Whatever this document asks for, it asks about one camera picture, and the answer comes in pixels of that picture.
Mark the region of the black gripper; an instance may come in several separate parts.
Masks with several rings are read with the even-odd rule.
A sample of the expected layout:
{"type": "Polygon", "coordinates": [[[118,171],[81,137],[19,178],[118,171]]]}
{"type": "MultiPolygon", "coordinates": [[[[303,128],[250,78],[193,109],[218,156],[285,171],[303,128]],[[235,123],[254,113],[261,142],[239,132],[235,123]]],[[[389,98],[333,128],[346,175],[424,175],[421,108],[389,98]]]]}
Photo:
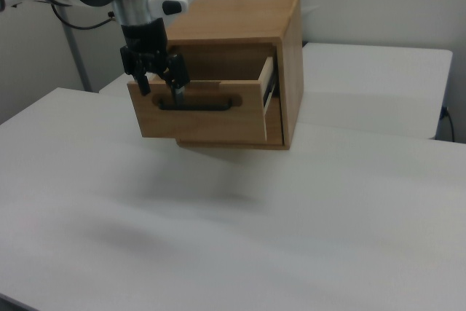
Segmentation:
{"type": "Polygon", "coordinates": [[[151,92],[146,72],[164,73],[175,106],[183,104],[185,86],[190,83],[182,54],[167,53],[167,34],[163,19],[143,25],[122,25],[126,45],[120,48],[127,75],[137,82],[141,95],[151,92]]]}

